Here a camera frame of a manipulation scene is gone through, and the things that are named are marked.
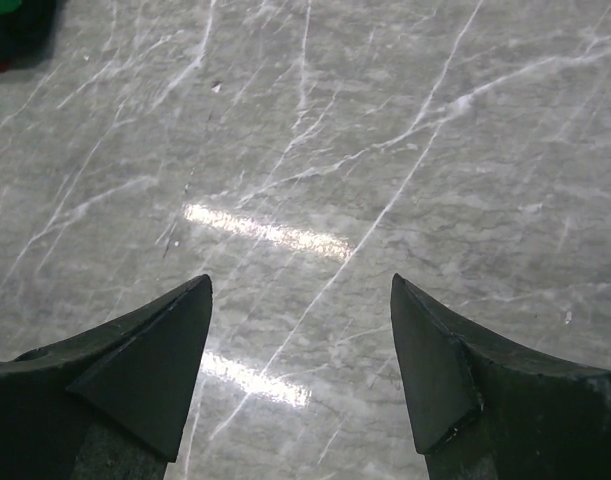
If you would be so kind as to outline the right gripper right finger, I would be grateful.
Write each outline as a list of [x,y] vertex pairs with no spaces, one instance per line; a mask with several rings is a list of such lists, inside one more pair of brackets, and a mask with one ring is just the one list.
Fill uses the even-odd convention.
[[400,275],[395,350],[433,479],[611,479],[611,370],[518,344]]

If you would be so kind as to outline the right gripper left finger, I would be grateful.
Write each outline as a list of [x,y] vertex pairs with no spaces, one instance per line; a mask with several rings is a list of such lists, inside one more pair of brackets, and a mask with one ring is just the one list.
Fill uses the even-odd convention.
[[212,314],[198,276],[0,361],[0,479],[161,479],[179,454]]

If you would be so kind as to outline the folded black t shirt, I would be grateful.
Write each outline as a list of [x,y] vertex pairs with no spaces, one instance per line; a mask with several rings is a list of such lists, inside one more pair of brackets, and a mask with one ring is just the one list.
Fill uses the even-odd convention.
[[9,70],[21,70],[43,61],[51,48],[61,4],[22,0],[18,10],[0,16],[0,62],[9,61]]

